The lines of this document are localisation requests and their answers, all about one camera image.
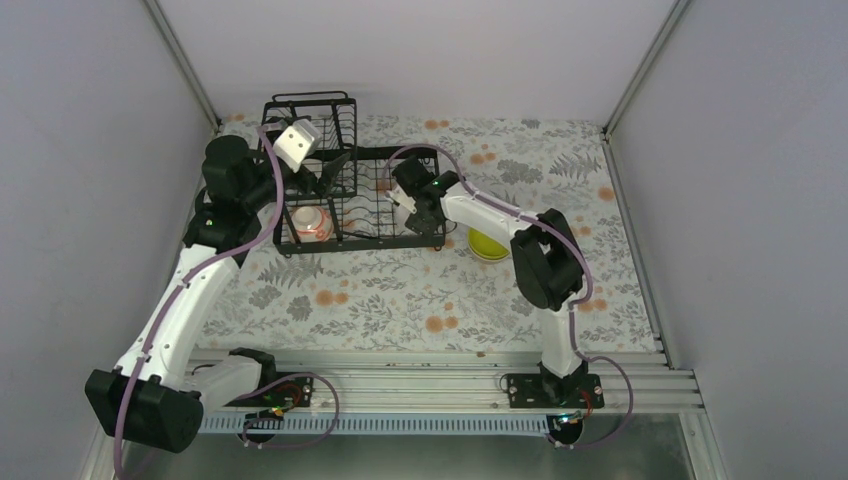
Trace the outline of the black wire dish rack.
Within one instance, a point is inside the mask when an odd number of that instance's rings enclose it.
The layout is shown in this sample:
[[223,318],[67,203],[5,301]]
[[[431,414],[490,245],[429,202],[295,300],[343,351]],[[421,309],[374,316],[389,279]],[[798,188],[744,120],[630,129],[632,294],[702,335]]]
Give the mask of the black wire dish rack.
[[[336,253],[401,248],[441,249],[446,240],[444,224],[432,236],[407,230],[395,206],[385,196],[394,187],[383,171],[398,145],[360,146],[358,144],[357,102],[344,91],[278,93],[264,105],[264,124],[309,119],[321,132],[322,140],[304,166],[320,179],[322,167],[339,155],[351,158],[339,174],[330,196],[302,195],[286,190],[285,211],[273,233],[277,251],[291,257],[299,254]],[[293,232],[291,213],[301,206],[320,206],[332,218],[334,233],[324,242],[302,243]]]

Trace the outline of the yellow-green bowl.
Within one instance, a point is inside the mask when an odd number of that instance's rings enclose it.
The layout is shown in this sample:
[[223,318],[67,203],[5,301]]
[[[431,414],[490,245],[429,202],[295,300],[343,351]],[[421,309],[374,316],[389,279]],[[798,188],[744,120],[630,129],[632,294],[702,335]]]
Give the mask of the yellow-green bowl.
[[475,251],[481,255],[496,256],[510,254],[508,248],[473,228],[468,230],[467,243],[471,251]]

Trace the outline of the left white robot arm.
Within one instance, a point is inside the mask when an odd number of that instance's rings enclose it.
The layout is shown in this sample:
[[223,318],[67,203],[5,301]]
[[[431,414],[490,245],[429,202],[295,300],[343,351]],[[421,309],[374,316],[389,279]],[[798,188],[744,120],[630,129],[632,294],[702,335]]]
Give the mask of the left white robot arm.
[[213,139],[201,165],[203,189],[195,200],[174,274],[154,313],[110,370],[93,371],[85,395],[121,457],[126,442],[179,453],[203,420],[229,406],[254,411],[241,426],[247,445],[267,436],[263,421],[281,420],[311,401],[317,376],[283,373],[271,354],[236,348],[196,374],[186,371],[191,352],[221,292],[249,251],[273,233],[259,212],[284,210],[287,183],[311,185],[303,161],[317,147],[313,137],[287,131],[262,137],[258,149],[237,135]]

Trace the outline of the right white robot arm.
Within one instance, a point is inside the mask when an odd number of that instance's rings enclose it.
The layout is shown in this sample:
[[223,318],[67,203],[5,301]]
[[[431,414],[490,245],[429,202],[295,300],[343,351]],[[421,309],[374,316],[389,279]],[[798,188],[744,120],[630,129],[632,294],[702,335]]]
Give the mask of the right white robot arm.
[[391,177],[395,185],[387,195],[408,230],[429,235],[451,221],[508,249],[516,285],[539,318],[543,397],[555,407],[578,399],[588,361],[576,346],[573,302],[584,288],[586,262],[563,214],[522,211],[455,171],[435,175],[414,156],[396,166]]

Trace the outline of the red patterned white bowl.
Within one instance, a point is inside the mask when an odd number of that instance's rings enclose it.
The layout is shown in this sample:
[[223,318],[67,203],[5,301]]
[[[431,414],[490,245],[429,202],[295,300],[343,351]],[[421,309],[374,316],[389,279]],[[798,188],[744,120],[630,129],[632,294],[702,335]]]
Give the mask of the red patterned white bowl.
[[320,206],[301,206],[291,213],[293,232],[302,243],[328,240],[334,233],[330,213]]

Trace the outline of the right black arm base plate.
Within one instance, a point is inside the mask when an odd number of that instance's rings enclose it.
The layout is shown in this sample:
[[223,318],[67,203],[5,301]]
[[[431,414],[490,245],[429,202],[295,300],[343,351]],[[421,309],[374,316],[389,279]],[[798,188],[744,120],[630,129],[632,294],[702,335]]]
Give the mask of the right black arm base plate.
[[508,373],[501,377],[513,409],[601,409],[604,390],[595,374],[577,374],[569,379],[544,378],[538,373]]

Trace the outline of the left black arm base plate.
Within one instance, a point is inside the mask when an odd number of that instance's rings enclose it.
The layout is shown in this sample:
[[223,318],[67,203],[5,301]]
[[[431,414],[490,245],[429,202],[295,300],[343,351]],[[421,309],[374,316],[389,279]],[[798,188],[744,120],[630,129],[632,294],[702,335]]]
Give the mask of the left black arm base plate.
[[231,400],[226,407],[292,409],[310,406],[315,379],[309,373],[278,373],[256,391]]

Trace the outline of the aluminium rail frame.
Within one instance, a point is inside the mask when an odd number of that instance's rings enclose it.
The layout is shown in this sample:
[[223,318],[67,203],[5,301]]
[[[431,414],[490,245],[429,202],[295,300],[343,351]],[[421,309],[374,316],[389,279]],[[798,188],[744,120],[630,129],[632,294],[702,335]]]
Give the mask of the aluminium rail frame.
[[[276,138],[286,127],[278,124],[264,125],[258,131],[259,138]],[[442,148],[436,145],[412,144],[402,146],[386,161],[383,171],[391,177],[392,170],[404,159],[414,156],[419,158],[421,152],[430,156],[442,153]],[[272,225],[274,230],[281,215],[276,215],[273,205],[265,206],[259,212],[259,220],[263,225]],[[576,346],[580,354],[588,361],[588,374],[600,377],[604,390],[605,407],[601,409],[581,408],[565,409],[513,409],[509,406],[507,395],[500,387],[500,379],[508,373],[517,373],[511,365],[492,367],[492,385],[484,386],[476,368],[464,368],[455,360],[421,361],[421,362],[389,362],[376,364],[372,374],[349,363],[333,367],[329,376],[313,372],[308,365],[290,363],[286,369],[277,369],[283,373],[311,373],[317,376],[314,383],[312,399],[308,409],[328,408],[333,412],[331,425],[336,426],[342,413],[359,412],[400,412],[403,414],[432,414],[445,412],[449,414],[462,413],[495,406],[504,406],[508,412],[520,410],[542,410],[556,424],[577,424],[587,419],[593,411],[602,410],[612,405],[612,388],[608,386],[602,374],[596,367],[600,363],[607,364],[618,372],[621,378],[622,398],[614,403],[626,416],[631,416],[644,402],[642,385],[633,379],[622,365],[602,354],[588,355],[580,349],[577,343],[576,309],[588,302],[594,290],[594,279],[586,261],[584,288],[576,295],[573,302],[573,319],[575,321]]]

